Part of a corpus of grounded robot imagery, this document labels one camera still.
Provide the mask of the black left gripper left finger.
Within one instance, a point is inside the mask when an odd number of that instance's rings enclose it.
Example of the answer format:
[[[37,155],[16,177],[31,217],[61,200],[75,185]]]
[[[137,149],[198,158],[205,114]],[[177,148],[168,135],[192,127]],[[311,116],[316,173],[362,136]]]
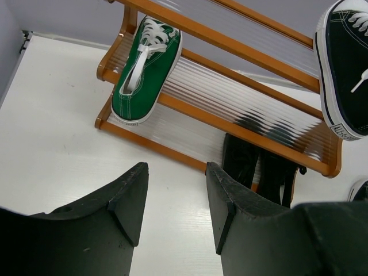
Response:
[[[148,164],[51,213],[1,209],[2,275],[128,275],[139,243]]]

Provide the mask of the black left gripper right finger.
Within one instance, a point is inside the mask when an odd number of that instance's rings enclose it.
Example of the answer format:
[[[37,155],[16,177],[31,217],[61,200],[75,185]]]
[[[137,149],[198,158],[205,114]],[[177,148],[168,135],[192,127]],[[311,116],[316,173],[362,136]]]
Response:
[[[366,275],[367,202],[286,208],[206,165],[206,187],[224,275]]]

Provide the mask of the all black sneaker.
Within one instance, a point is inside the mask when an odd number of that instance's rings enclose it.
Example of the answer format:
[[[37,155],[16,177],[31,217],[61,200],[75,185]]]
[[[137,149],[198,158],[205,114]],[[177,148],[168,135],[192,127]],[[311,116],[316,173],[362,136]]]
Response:
[[[223,144],[222,169],[247,188],[251,188],[260,148],[227,133]]]
[[[266,149],[260,150],[260,181],[256,192],[276,204],[289,208],[297,173],[306,167]]]

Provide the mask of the green sneaker white laces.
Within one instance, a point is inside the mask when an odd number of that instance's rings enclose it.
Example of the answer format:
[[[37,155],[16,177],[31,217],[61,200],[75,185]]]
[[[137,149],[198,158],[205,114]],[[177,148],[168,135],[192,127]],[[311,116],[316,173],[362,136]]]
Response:
[[[112,96],[117,121],[137,126],[150,117],[181,52],[179,29],[150,16],[142,19]]]

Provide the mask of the black sneaker white laces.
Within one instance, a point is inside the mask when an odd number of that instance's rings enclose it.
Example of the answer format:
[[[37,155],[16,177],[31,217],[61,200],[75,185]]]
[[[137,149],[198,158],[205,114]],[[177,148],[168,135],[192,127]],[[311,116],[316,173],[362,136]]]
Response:
[[[367,1],[337,1],[313,38],[324,121],[339,138],[367,136]]]

